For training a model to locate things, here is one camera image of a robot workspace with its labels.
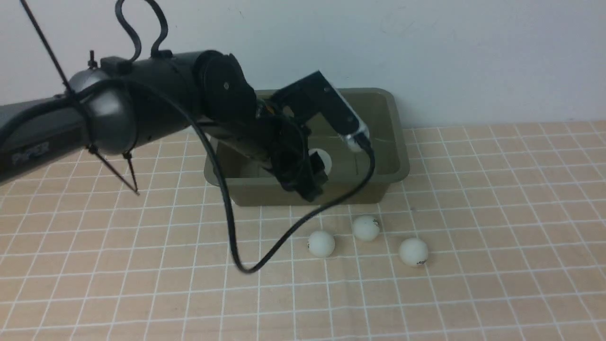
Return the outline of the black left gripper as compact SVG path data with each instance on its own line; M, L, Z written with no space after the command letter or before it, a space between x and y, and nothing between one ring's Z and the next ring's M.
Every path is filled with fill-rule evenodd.
M215 123L208 133L221 148L257 162L307 202L323 193L328 173L322 155L309 152L308 110L273 102L209 103L208 116Z

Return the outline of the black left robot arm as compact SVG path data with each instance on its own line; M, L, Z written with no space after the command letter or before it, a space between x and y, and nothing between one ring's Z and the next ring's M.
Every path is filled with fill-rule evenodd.
M46 99L1 106L2 184L79 149L126 157L192 127L257 162L284 190L309 202L322 194L328 177L309 154L305 125L309 110L326 103L318 72L264 99L233 55L205 51L133 63L106 57L69 84ZM305 99L303 110L284 91Z

